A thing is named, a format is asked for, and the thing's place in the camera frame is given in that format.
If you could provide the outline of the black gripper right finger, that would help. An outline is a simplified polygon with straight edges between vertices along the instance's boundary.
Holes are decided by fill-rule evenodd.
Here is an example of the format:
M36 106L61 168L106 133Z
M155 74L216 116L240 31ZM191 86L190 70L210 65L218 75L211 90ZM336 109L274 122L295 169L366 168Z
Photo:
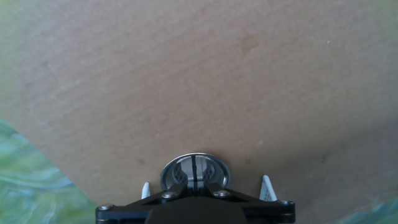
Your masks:
M295 202L279 200L269 182L263 182L259 198L205 184L195 192L201 199L199 217L210 223L294 223Z

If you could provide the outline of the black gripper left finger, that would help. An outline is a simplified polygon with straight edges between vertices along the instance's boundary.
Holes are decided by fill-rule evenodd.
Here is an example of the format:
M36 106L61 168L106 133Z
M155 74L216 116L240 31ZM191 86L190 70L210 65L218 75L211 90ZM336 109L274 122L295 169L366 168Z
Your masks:
M187 185L174 184L168 190L163 190L127 205L117 206L112 203L104 203L95 210L95 223L145 223L154 208L194 195L193 189Z

